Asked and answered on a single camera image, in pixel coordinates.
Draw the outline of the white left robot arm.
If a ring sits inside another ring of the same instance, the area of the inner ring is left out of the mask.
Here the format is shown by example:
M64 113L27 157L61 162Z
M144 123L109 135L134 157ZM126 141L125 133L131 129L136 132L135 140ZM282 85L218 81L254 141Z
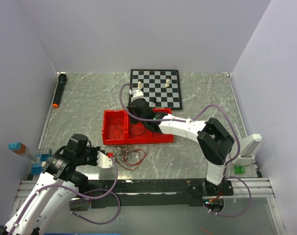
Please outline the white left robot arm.
M44 224L58 211L58 206L76 195L88 192L88 178L76 168L97 166L105 152L94 147L87 136L74 134L67 145L51 155L26 201L13 217L0 225L0 235L41 235Z

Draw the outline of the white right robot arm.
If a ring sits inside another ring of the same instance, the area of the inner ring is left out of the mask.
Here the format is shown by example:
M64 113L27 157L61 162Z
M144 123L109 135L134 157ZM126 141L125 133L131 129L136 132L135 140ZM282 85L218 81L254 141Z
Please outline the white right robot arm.
M222 190L226 166L230 163L226 158L235 142L240 149L240 142L238 137L232 137L219 120L211 117L207 121L197 121L196 118L184 119L154 111L143 98L132 101L124 109L133 122L142 122L151 132L180 136L197 142L208 161L206 191L216 195Z

